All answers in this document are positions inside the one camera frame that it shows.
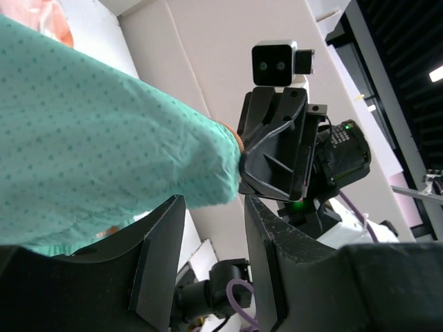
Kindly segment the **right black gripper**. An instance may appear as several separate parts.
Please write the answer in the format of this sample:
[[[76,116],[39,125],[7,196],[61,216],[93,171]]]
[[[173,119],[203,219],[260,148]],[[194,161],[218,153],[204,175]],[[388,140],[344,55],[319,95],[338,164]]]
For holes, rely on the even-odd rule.
[[[307,104],[307,91],[256,87],[245,95],[237,133],[245,151],[240,160],[239,193],[274,201],[301,201],[307,195],[318,126],[326,106]],[[297,147],[255,145],[303,115]]]

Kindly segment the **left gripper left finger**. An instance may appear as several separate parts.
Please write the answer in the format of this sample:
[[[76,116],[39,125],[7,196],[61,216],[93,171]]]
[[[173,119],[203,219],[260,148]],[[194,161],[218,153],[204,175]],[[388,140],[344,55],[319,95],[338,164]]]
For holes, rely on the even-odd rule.
[[[74,255],[1,248],[2,331],[167,331],[186,205],[173,196]]]

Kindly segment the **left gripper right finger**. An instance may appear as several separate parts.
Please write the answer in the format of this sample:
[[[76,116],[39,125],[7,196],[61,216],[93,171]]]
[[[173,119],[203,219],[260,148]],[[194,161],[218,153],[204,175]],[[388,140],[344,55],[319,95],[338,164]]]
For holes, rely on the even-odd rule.
[[[321,244],[244,200],[261,331],[441,331],[442,244]]]

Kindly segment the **orange and teal jacket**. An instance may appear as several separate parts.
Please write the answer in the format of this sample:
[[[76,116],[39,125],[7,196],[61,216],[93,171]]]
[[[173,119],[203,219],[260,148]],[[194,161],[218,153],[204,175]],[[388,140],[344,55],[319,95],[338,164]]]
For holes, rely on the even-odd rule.
[[[1,244],[69,255],[182,195],[231,202],[242,141],[168,94],[1,16]]]

